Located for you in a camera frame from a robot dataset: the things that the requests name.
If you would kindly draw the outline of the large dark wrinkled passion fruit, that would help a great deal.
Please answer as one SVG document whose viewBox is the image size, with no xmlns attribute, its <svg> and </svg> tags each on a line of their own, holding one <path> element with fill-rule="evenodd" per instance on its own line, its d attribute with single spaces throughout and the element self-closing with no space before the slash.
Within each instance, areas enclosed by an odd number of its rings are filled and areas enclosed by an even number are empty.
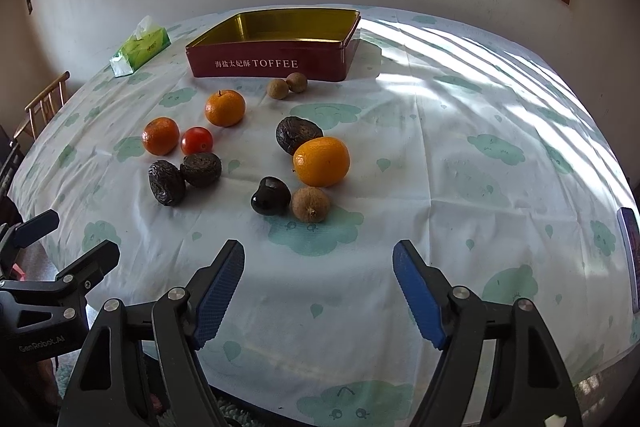
<svg viewBox="0 0 640 427">
<path fill-rule="evenodd" d="M 160 205 L 174 207 L 186 197 L 186 181 L 179 169 L 167 160 L 157 160 L 149 167 L 150 189 Z"/>
</svg>

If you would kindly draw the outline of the large rough orange tangerine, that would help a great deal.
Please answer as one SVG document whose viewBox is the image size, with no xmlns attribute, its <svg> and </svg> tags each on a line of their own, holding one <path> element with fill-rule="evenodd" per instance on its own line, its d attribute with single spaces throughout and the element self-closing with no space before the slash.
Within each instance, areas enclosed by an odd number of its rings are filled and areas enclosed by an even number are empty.
<svg viewBox="0 0 640 427">
<path fill-rule="evenodd" d="M 178 146 L 178 124 L 168 117 L 155 118 L 144 127 L 141 140 L 143 147 L 150 154 L 166 156 Z"/>
</svg>

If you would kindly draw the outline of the brown longan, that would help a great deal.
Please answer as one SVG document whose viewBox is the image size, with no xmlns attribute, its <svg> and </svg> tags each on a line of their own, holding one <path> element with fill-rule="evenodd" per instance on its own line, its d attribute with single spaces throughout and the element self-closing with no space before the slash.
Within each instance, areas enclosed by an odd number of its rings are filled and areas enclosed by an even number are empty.
<svg viewBox="0 0 640 427">
<path fill-rule="evenodd" d="M 305 223 L 320 223 L 326 220 L 331 209 L 329 196 L 320 188 L 306 186 L 299 188 L 291 199 L 292 213 Z"/>
<path fill-rule="evenodd" d="M 273 79 L 267 84 L 267 95 L 273 100 L 284 100 L 288 96 L 288 84 L 284 79 Z"/>
<path fill-rule="evenodd" d="M 285 82 L 288 85 L 288 89 L 294 93 L 303 93 L 308 88 L 308 79 L 301 72 L 292 72 L 285 78 Z"/>
</svg>

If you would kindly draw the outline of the white cloud-print tablecloth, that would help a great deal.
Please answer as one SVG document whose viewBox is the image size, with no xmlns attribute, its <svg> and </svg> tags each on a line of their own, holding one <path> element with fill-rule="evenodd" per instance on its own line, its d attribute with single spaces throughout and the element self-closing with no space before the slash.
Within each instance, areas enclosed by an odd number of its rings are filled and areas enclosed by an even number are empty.
<svg viewBox="0 0 640 427">
<path fill-rule="evenodd" d="M 318 426 L 403 426 L 438 352 L 392 268 L 408 239 L 493 303 L 533 301 L 572 381 L 639 340 L 617 213 L 634 198 L 585 106 L 539 56 L 468 25 L 362 11 L 345 80 L 269 98 L 260 78 L 195 78 L 169 29 L 140 72 L 98 72 L 30 149 L 10 195 L 54 209 L 65 267 L 102 241 L 99 306 L 186 283 L 228 239 L 245 270 L 198 356 L 215 387 Z"/>
</svg>

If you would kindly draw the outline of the wooden chair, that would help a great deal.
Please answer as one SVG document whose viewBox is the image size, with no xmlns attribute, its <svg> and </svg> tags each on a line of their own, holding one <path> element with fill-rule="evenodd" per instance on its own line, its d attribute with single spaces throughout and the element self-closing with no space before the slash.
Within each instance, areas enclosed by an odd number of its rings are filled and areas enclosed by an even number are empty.
<svg viewBox="0 0 640 427">
<path fill-rule="evenodd" d="M 69 79 L 70 72 L 63 72 L 25 106 L 26 118 L 15 130 L 14 140 L 17 140 L 22 134 L 36 139 L 40 131 L 60 113 L 68 101 L 66 82 Z"/>
</svg>

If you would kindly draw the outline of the dark passion fruit behind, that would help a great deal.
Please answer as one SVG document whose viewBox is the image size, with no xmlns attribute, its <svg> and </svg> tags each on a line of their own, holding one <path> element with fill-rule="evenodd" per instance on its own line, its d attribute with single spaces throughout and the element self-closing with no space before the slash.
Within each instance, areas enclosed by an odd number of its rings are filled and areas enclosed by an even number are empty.
<svg viewBox="0 0 640 427">
<path fill-rule="evenodd" d="M 221 160 L 210 152 L 186 155 L 181 161 L 180 172 L 186 183 L 197 188 L 208 187 L 221 176 Z"/>
</svg>

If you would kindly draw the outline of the red tomato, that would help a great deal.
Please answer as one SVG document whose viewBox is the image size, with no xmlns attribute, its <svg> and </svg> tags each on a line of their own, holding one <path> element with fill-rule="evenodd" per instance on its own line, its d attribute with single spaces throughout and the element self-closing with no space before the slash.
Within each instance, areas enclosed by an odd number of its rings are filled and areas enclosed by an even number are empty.
<svg viewBox="0 0 640 427">
<path fill-rule="evenodd" d="M 182 135 L 180 148 L 184 156 L 210 153 L 214 148 L 212 132 L 200 126 L 189 128 Z"/>
</svg>

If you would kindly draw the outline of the dark shiny chestnut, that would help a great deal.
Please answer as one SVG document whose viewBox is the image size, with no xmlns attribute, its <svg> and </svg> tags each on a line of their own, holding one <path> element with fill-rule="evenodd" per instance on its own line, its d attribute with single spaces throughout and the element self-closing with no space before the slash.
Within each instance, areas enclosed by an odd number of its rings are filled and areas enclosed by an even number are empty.
<svg viewBox="0 0 640 427">
<path fill-rule="evenodd" d="M 290 204 L 291 191 L 283 181 L 274 176 L 262 178 L 250 198 L 253 210 L 262 216 L 284 215 Z"/>
</svg>

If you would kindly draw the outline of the smooth orange tangerine with stem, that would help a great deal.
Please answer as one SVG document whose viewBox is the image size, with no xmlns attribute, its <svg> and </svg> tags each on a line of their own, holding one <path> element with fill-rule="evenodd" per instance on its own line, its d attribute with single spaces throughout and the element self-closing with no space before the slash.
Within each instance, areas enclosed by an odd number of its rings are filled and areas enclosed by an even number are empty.
<svg viewBox="0 0 640 427">
<path fill-rule="evenodd" d="M 209 124 L 217 127 L 233 127 L 245 115 L 245 100 L 234 90 L 218 90 L 209 95 L 204 108 Z"/>
</svg>

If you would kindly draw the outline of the green tissue pack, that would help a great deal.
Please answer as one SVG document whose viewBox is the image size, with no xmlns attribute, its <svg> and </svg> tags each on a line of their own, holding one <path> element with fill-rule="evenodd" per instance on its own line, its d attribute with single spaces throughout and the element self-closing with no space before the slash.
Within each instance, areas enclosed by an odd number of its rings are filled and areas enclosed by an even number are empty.
<svg viewBox="0 0 640 427">
<path fill-rule="evenodd" d="M 170 45 L 167 29 L 146 16 L 137 24 L 132 34 L 111 57 L 113 75 L 125 77 L 134 74 Z"/>
</svg>

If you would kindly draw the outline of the small orange kumquat tangerine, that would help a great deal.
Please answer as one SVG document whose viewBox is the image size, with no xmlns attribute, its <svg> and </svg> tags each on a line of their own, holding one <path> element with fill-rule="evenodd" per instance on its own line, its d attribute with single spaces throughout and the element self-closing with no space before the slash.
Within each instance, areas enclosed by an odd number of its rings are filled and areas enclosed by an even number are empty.
<svg viewBox="0 0 640 427">
<path fill-rule="evenodd" d="M 340 183 L 350 168 L 347 146 L 332 136 L 312 139 L 301 145 L 292 157 L 293 170 L 303 184 L 330 187 Z"/>
</svg>

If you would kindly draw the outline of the brown longan front by tin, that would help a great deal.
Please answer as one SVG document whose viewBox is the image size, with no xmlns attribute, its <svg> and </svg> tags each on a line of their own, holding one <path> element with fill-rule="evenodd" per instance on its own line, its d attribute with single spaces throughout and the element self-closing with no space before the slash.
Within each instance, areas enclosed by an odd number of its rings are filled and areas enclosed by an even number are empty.
<svg viewBox="0 0 640 427">
<path fill-rule="evenodd" d="M 267 95 L 273 100 L 284 100 L 288 96 L 288 84 L 284 79 L 273 79 L 267 84 Z"/>
</svg>

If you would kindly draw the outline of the brown longan back by tin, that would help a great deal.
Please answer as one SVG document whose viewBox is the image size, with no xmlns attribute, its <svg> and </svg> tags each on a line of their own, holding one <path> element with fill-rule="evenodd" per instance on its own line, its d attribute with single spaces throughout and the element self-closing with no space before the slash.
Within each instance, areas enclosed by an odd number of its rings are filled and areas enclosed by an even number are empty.
<svg viewBox="0 0 640 427">
<path fill-rule="evenodd" d="M 301 72 L 292 72 L 285 78 L 285 82 L 288 85 L 288 89 L 294 93 L 303 93 L 308 88 L 308 79 Z"/>
</svg>

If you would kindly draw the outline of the red gold toffee tin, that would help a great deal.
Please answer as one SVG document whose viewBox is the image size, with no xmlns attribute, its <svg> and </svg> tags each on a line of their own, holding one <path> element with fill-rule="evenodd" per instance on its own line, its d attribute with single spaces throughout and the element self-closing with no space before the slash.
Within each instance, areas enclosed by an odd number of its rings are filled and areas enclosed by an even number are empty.
<svg viewBox="0 0 640 427">
<path fill-rule="evenodd" d="M 234 14 L 186 45 L 196 78 L 307 78 L 342 81 L 361 14 L 343 8 L 281 8 Z"/>
</svg>

